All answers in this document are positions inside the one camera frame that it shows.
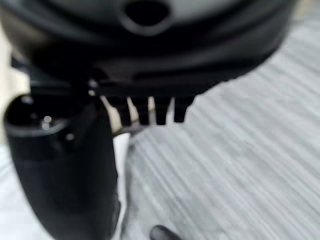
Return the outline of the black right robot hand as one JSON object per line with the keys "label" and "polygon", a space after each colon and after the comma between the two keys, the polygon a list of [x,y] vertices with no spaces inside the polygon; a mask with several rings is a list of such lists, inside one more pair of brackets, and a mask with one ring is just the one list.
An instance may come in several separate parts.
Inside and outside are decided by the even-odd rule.
{"label": "black right robot hand", "polygon": [[55,240],[116,240],[126,213],[123,126],[183,123],[195,97],[264,63],[281,46],[295,0],[3,0],[11,66],[30,92],[3,126],[17,177]]}

